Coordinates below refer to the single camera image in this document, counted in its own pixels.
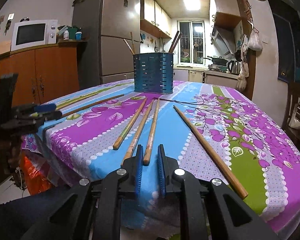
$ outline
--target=red plastic bag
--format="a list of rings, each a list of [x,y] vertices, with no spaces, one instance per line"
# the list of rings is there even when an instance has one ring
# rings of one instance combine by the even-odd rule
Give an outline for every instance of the red plastic bag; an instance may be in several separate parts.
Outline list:
[[[23,171],[26,185],[30,195],[44,192],[53,185],[48,181],[31,163],[31,161],[22,155],[20,160],[20,168]]]

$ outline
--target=floral tablecloth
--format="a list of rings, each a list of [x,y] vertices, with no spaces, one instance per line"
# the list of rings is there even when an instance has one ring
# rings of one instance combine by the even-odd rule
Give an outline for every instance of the floral tablecloth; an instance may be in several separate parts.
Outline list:
[[[45,165],[42,170],[47,172],[50,166],[53,167],[70,185],[79,177],[104,178],[120,167],[147,106],[153,98],[160,96],[151,162],[143,167],[138,201],[122,202],[123,226],[141,228],[161,237],[179,232],[178,203],[159,197],[156,175],[159,144],[164,145],[167,156],[178,160],[180,168],[197,178],[210,180],[217,177],[228,184],[173,105],[193,122],[247,189],[249,196],[244,201],[282,239],[286,239],[298,225],[300,153],[281,128],[238,91],[174,81],[173,94],[170,95],[136,93],[133,80],[125,80],[79,91],[50,103],[60,105],[86,94],[94,96],[65,107],[62,112],[115,95],[124,96],[67,118],[46,122],[35,138],[33,135],[26,137],[23,148],[41,153],[47,160],[41,165]],[[119,150],[114,151],[113,143],[146,97],[141,115]],[[143,146],[148,140],[154,109],[139,140]]]

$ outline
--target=green container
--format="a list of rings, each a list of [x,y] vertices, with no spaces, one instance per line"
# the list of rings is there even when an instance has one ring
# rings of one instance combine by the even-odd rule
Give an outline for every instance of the green container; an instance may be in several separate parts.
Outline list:
[[[75,33],[78,31],[78,28],[68,28],[69,31],[69,40],[75,40]]]

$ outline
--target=gray refrigerator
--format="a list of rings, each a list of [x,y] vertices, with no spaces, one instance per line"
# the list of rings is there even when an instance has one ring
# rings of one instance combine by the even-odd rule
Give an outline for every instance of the gray refrigerator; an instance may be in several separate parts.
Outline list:
[[[88,42],[78,51],[80,89],[133,78],[133,57],[123,39],[140,53],[140,0],[82,0],[72,25]]]

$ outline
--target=cabinet handle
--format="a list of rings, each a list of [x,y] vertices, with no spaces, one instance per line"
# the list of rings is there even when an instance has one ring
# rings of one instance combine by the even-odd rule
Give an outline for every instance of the cabinet handle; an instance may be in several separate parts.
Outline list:
[[[34,101],[36,101],[36,97],[35,97],[35,87],[34,87],[34,82],[33,82],[33,78],[31,78],[31,92],[34,98]]]
[[[40,76],[40,90],[41,90],[41,94],[44,97],[44,85],[42,84],[42,76]]]

